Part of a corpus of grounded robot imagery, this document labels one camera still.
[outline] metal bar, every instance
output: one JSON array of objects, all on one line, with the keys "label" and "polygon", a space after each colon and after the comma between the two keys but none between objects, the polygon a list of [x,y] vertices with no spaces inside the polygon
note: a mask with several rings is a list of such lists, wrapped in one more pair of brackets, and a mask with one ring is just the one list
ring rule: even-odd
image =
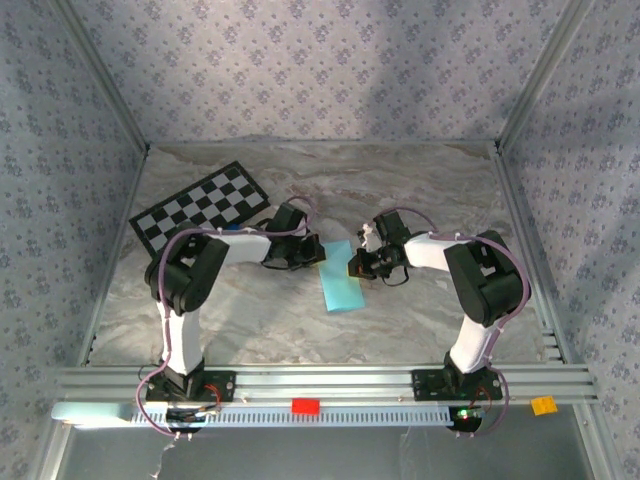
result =
[{"label": "metal bar", "polygon": [[[415,404],[411,371],[417,366],[225,366],[237,372],[234,403],[284,406],[292,398],[318,398],[324,405]],[[437,365],[420,368],[438,368]],[[511,365],[501,367],[512,401],[553,395],[559,404],[594,402],[596,392],[584,365]],[[131,403],[139,383],[136,367],[66,369],[59,378],[67,401]],[[450,405],[465,402],[448,402]]]},{"label": "metal bar", "polygon": [[578,404],[573,409],[595,478],[626,478],[600,405]]},{"label": "metal bar", "polygon": [[559,348],[547,348],[545,352],[547,353],[548,360],[562,360],[562,354]]},{"label": "metal bar", "polygon": [[571,363],[571,351],[562,333],[555,303],[546,287],[546,285],[550,284],[551,279],[542,271],[542,266],[538,265],[533,253],[535,250],[532,239],[537,237],[534,237],[534,232],[531,231],[524,221],[526,215],[523,214],[523,208],[515,194],[514,185],[516,185],[516,183],[510,177],[510,172],[505,164],[504,157],[497,152],[492,152],[491,157],[494,160],[500,187],[505,193],[505,203],[511,214],[516,236],[522,248],[523,261],[527,268],[533,290],[536,313],[542,320],[544,326],[554,332],[562,358],[566,362]]},{"label": "metal bar", "polygon": [[[542,267],[534,260],[533,239],[537,237],[534,237],[534,232],[524,222],[526,217],[523,215],[523,211],[525,210],[520,205],[514,190],[514,185],[517,185],[517,183],[511,178],[511,172],[507,168],[503,156],[497,152],[492,152],[491,157],[496,165],[498,179],[503,192],[505,192],[505,201],[511,212],[516,235],[522,246],[524,262],[534,289],[536,312],[544,324],[555,334],[561,358],[568,362],[564,366],[569,366],[573,361],[573,356],[564,337],[555,302],[553,302],[548,289],[545,287],[551,279],[548,278],[548,272],[542,270]],[[599,405],[577,405],[574,407],[574,413],[595,478],[599,480],[624,478],[621,462],[604,420],[602,408]]]},{"label": "metal bar", "polygon": [[205,141],[188,141],[188,142],[152,142],[154,148],[159,148],[160,150],[166,150],[171,153],[171,150],[178,150],[183,148],[185,145],[188,145],[189,148],[211,148],[211,147],[237,147],[238,145],[282,145],[282,144],[295,144],[295,145],[305,145],[305,146],[314,146],[314,145],[326,145],[326,146],[362,146],[363,144],[374,144],[374,145],[389,145],[389,146],[405,146],[405,145],[440,145],[447,146],[452,148],[457,147],[465,147],[465,148],[473,148],[477,149],[479,153],[486,155],[488,152],[485,148],[485,145],[493,145],[495,142],[494,138],[482,137],[478,139],[447,139],[447,140],[421,140],[421,139],[404,139],[404,140],[354,140],[353,138],[344,138],[344,139],[329,139],[329,140],[308,140],[304,138],[293,138],[293,139],[285,139],[285,138],[269,138],[269,137],[260,137],[256,136],[253,140],[241,139],[241,140],[205,140]]},{"label": "metal bar", "polygon": [[507,153],[515,144],[518,134],[542,94],[547,82],[562,59],[571,39],[591,8],[593,0],[571,0],[540,55],[509,118],[500,133],[500,153]]},{"label": "metal bar", "polygon": [[84,335],[82,347],[80,348],[80,354],[78,355],[77,360],[78,365],[86,365],[89,361],[89,355],[91,354],[91,345],[95,340],[95,333],[98,330],[98,325],[100,323],[100,319],[102,318],[102,312],[104,311],[107,293],[109,292],[109,286],[111,285],[111,280],[113,279],[116,265],[118,263],[118,259],[120,258],[122,242],[124,241],[125,232],[127,231],[127,226],[129,225],[129,214],[131,213],[131,207],[133,206],[133,202],[138,191],[138,185],[140,184],[140,179],[142,178],[142,171],[144,170],[147,156],[148,152],[145,152],[143,157],[140,159],[138,169],[134,174],[133,185],[131,186],[129,194],[127,195],[124,211],[122,212],[122,217],[120,218],[120,225],[118,226],[116,238],[113,243],[113,249],[109,254],[109,260],[107,261],[106,272],[104,277],[102,278],[100,289],[98,290],[96,303],[93,306],[91,321]]},{"label": "metal bar", "polygon": [[67,0],[49,0],[49,4],[54,12],[58,14],[60,21],[69,34],[71,43],[76,47],[87,70],[89,70],[96,85],[102,91],[107,105],[113,110],[127,138],[141,153],[146,151],[142,132],[129,107],[120,95],[118,87],[116,87],[111,78],[109,69],[100,58],[100,54],[84,28],[80,16]]},{"label": "metal bar", "polygon": [[53,420],[47,422],[29,472],[30,479],[52,480],[58,477],[67,444],[73,434],[74,429],[70,425]]},{"label": "metal bar", "polygon": [[558,340],[556,340],[555,335],[554,336],[543,336],[542,337],[542,342],[544,343],[545,347],[556,347],[556,346],[558,346]]}]

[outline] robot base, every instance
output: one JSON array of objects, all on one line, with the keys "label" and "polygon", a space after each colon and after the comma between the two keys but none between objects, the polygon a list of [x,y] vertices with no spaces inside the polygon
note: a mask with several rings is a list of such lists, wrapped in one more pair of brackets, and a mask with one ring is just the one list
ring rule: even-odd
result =
[{"label": "robot base", "polygon": [[464,380],[453,386],[450,372],[446,367],[440,369],[413,370],[411,372],[413,398],[419,401],[472,402],[474,399],[486,400],[479,396],[478,390],[484,389],[491,400],[502,399],[502,389],[498,374],[486,368],[464,375]]},{"label": "robot base", "polygon": [[188,375],[166,368],[149,382],[147,402],[215,403],[216,394],[205,385],[213,385],[220,395],[220,403],[233,401],[236,372],[205,370],[204,360]]}]

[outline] red block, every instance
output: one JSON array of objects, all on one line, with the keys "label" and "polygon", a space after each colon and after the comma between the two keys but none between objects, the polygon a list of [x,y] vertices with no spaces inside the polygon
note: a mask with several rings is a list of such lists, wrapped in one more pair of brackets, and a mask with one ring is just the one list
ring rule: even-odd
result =
[{"label": "red block", "polygon": [[291,401],[291,413],[297,415],[320,415],[320,400],[294,398]]}]

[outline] black mounting plate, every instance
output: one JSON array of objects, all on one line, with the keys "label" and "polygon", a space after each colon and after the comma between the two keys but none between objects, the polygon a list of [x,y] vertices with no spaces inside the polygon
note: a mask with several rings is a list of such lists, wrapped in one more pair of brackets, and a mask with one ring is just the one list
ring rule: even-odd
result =
[{"label": "black mounting plate", "polygon": [[411,372],[413,399],[416,402],[426,401],[473,401],[482,387],[489,392],[491,400],[502,399],[502,389],[498,374],[487,369],[465,375],[464,382],[455,390],[451,389],[444,376],[443,369],[413,370]]},{"label": "black mounting plate", "polygon": [[[214,385],[220,393],[220,402],[228,403],[233,401],[233,394],[236,389],[236,372],[226,370],[204,370],[202,375],[202,385]],[[187,397],[184,391],[170,382],[162,374],[156,375],[149,382],[147,402],[189,402],[189,403],[215,403],[216,394],[206,388],[194,392]]]}]

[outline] yellow block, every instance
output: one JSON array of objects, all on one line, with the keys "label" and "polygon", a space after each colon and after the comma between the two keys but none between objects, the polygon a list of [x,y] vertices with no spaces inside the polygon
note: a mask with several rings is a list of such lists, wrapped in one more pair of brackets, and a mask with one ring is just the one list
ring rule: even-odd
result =
[{"label": "yellow block", "polygon": [[531,400],[531,408],[533,408],[533,414],[535,416],[556,413],[558,411],[558,407],[556,406],[556,402],[553,400],[553,397],[534,398]]}]

